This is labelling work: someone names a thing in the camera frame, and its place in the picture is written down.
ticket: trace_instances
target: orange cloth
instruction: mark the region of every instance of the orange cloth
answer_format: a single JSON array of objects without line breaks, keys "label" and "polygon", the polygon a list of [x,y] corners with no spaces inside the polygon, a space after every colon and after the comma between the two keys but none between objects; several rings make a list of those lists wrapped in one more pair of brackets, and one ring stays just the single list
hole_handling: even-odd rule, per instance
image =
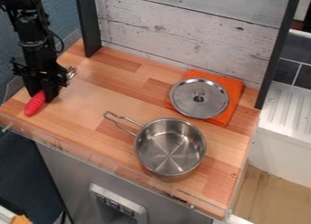
[{"label": "orange cloth", "polygon": [[[229,123],[231,117],[233,116],[236,110],[238,100],[241,97],[244,88],[243,81],[235,78],[209,74],[194,69],[187,71],[183,75],[183,79],[188,78],[205,78],[218,83],[226,90],[229,96],[229,104],[226,110],[216,117],[205,119],[205,121],[207,122],[219,125],[221,127],[225,127]],[[174,109],[169,98],[166,100],[166,107]]]},{"label": "orange cloth", "polygon": [[33,224],[33,222],[23,215],[13,217],[10,224]]}]

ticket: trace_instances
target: wire handle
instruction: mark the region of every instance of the wire handle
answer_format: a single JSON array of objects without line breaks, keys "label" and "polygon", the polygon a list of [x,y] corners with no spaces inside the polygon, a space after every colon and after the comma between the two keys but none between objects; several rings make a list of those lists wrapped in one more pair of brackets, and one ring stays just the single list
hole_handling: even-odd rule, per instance
[{"label": "wire handle", "polygon": [[129,134],[132,134],[132,135],[135,136],[135,137],[136,137],[136,134],[135,134],[134,132],[132,132],[131,130],[128,130],[128,129],[125,128],[125,127],[120,126],[118,122],[116,122],[114,119],[110,118],[108,115],[111,115],[111,116],[113,116],[113,117],[115,117],[115,118],[124,119],[124,120],[126,120],[126,121],[128,121],[128,122],[131,122],[132,124],[135,124],[135,125],[137,125],[137,126],[143,127],[143,125],[137,123],[136,121],[134,121],[133,119],[130,119],[130,118],[128,118],[128,117],[120,117],[120,116],[116,115],[115,113],[113,113],[113,112],[111,112],[111,111],[106,111],[106,112],[104,113],[104,118],[106,118],[106,119],[108,119],[108,120],[114,122],[115,125],[116,125],[118,128],[124,130],[125,132],[127,132],[127,133],[129,133]]}]

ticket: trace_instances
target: frying pan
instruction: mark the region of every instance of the frying pan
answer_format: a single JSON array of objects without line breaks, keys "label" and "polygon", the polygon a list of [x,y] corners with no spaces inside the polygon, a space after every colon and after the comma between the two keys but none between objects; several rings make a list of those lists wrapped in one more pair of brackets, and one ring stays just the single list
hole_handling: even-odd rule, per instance
[{"label": "frying pan", "polygon": [[[141,125],[110,111],[104,117],[135,136],[135,152],[140,163],[161,178],[180,178],[197,168],[206,155],[206,141],[200,130],[182,119],[159,118]],[[122,127],[123,119],[141,127],[138,133]]]}]

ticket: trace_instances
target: wooden floor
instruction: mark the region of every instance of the wooden floor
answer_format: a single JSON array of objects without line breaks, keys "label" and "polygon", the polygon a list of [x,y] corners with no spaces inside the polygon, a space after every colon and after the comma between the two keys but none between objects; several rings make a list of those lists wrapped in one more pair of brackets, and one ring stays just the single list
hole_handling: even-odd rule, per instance
[{"label": "wooden floor", "polygon": [[255,224],[311,223],[311,188],[249,166],[234,214]]}]

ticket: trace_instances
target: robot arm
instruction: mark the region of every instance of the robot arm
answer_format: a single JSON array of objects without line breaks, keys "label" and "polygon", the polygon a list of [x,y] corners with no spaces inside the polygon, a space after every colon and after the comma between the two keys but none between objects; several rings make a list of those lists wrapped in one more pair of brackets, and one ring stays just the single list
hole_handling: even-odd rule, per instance
[{"label": "robot arm", "polygon": [[8,13],[23,48],[24,59],[11,60],[14,74],[23,78],[31,97],[43,90],[46,102],[51,102],[58,96],[59,87],[68,85],[75,70],[56,63],[56,35],[48,28],[50,23],[41,0],[0,0],[0,6]]}]

